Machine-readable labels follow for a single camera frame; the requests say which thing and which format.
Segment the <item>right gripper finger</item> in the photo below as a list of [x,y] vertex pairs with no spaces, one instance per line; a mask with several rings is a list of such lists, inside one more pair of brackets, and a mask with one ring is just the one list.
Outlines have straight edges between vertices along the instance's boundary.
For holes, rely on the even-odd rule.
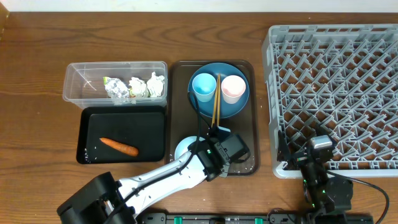
[[291,154],[282,131],[278,131],[277,161],[289,161]]
[[331,136],[329,135],[329,132],[324,128],[321,124],[317,124],[315,126],[315,133],[316,133],[316,138],[317,139],[327,139],[331,140]]

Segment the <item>light blue bowl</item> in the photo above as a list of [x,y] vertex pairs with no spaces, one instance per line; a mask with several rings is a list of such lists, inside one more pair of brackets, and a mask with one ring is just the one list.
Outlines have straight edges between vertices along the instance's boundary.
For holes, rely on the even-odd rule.
[[189,136],[181,140],[175,149],[174,159],[177,161],[180,156],[186,153],[188,151],[189,145],[195,143],[196,139],[196,136]]

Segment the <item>pink cup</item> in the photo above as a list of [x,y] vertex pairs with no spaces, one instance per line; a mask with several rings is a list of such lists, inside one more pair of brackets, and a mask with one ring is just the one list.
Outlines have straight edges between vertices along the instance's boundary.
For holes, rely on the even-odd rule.
[[246,83],[237,75],[230,75],[221,82],[221,93],[228,104],[235,104],[246,91]]

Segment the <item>white tissue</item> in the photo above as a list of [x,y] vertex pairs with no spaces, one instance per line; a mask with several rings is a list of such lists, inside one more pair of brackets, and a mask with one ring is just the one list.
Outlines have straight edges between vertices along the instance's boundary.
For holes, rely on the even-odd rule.
[[149,96],[149,91],[147,84],[136,77],[132,77],[129,81],[129,96],[131,98],[147,98]]
[[151,78],[147,81],[147,89],[151,98],[162,96],[164,89],[165,77],[163,75],[157,76],[155,72],[151,73]]

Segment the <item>orange carrot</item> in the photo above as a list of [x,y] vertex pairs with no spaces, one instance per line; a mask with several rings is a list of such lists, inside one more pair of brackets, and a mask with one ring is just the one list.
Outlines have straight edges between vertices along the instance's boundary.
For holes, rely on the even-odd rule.
[[114,141],[108,138],[100,138],[99,139],[102,143],[106,144],[107,146],[121,152],[127,154],[129,156],[136,157],[139,154],[139,150],[134,146],[128,146],[126,144]]

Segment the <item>foil wrapper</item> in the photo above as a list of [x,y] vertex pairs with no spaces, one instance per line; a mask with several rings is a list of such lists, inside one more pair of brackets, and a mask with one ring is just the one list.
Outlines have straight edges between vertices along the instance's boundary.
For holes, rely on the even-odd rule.
[[110,98],[129,98],[129,89],[120,79],[103,77],[103,84]]

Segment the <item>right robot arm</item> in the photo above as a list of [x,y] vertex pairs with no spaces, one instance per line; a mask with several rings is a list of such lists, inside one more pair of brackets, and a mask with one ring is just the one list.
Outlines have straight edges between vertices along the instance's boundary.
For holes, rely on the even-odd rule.
[[346,211],[351,209],[353,183],[328,176],[324,163],[333,158],[337,142],[321,126],[317,126],[315,132],[303,150],[291,153],[279,131],[277,160],[301,171],[305,199],[313,206],[302,223],[348,223]]

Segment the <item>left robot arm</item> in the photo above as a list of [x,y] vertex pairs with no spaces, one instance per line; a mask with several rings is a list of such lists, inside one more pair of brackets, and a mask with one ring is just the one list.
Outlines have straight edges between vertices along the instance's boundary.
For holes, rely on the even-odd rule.
[[135,223],[147,207],[203,181],[212,181],[228,164],[249,154],[237,134],[183,139],[179,157],[148,173],[115,180],[110,172],[90,180],[57,208],[62,223]]

